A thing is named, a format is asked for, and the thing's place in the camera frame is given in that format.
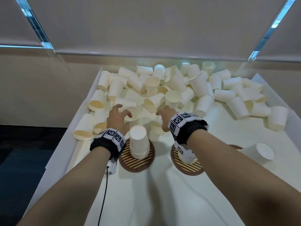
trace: floor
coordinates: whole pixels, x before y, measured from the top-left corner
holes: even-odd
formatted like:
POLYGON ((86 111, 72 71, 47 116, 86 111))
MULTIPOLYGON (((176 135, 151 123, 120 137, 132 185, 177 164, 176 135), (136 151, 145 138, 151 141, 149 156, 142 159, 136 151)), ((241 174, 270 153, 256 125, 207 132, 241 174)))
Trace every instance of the floor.
POLYGON ((0 225, 22 218, 66 128, 0 125, 0 225))

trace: round coaster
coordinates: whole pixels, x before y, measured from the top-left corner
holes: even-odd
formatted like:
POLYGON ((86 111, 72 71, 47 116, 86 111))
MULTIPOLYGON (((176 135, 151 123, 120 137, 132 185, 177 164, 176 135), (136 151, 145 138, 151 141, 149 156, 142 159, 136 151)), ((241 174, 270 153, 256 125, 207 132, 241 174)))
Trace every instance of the round coaster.
POLYGON ((170 156, 175 167, 183 174, 196 176, 204 172, 203 167, 201 166, 198 160, 192 164, 183 163, 179 159, 178 150, 175 148, 174 145, 171 147, 170 156))
POLYGON ((230 146, 230 147, 233 147, 233 148, 235 148, 235 149, 237 149, 237 150, 243 149, 242 147, 237 146, 237 145, 233 145, 233 144, 229 144, 229 146, 230 146))
POLYGON ((130 139, 126 140, 126 148, 122 152, 121 156, 119 157, 120 165, 127 171, 132 173, 137 173, 144 171, 145 169, 149 168, 152 164, 153 160, 155 159, 155 147, 153 143, 150 142, 150 151, 146 158, 144 159, 135 159, 130 152, 130 139))

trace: roller blind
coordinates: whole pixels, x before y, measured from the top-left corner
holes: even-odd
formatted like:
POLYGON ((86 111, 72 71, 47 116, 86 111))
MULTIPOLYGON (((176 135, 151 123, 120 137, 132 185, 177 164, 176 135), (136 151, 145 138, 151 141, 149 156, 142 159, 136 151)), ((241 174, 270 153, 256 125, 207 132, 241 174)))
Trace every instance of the roller blind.
POLYGON ((301 0, 295 1, 256 60, 301 62, 301 0))
POLYGON ((28 0, 56 53, 247 61, 286 0, 28 0))
POLYGON ((0 45, 40 46, 15 0, 1 0, 0 19, 0 45))

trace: black cable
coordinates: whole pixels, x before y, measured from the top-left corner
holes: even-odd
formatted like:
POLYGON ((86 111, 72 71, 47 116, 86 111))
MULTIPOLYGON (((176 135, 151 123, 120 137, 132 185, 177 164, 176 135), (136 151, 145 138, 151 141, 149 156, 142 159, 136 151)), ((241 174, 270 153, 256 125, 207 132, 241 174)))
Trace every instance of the black cable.
POLYGON ((101 207, 101 211, 100 211, 100 215, 99 215, 99 219, 98 219, 98 226, 99 226, 100 217, 101 217, 101 214, 102 214, 104 199, 106 198, 106 193, 107 193, 107 186, 108 186, 108 168, 109 168, 109 167, 107 166, 107 182, 106 182, 106 190, 104 191, 104 197, 103 197, 102 207, 101 207))

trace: brown coaster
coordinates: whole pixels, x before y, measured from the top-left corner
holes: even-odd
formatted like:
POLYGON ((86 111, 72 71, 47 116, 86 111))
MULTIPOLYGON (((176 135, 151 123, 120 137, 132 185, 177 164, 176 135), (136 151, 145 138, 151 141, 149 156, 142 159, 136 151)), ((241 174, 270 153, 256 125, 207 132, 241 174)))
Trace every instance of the brown coaster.
POLYGON ((153 143, 150 142, 150 152, 144 159, 135 159, 130 152, 130 139, 126 140, 126 148, 122 152, 121 156, 119 157, 120 165, 127 171, 132 173, 137 173, 144 171, 145 169, 149 168, 152 164, 153 160, 155 159, 155 147, 153 143))
POLYGON ((242 149, 242 147, 237 146, 237 145, 233 145, 233 144, 229 144, 229 146, 230 146, 230 147, 233 147, 233 148, 235 148, 235 149, 237 149, 237 150, 242 149))
POLYGON ((174 147, 174 145, 171 147, 170 156, 175 167, 183 174, 196 176, 204 172, 203 167, 201 166, 199 161, 196 161, 192 164, 183 163, 179 159, 178 150, 174 147))

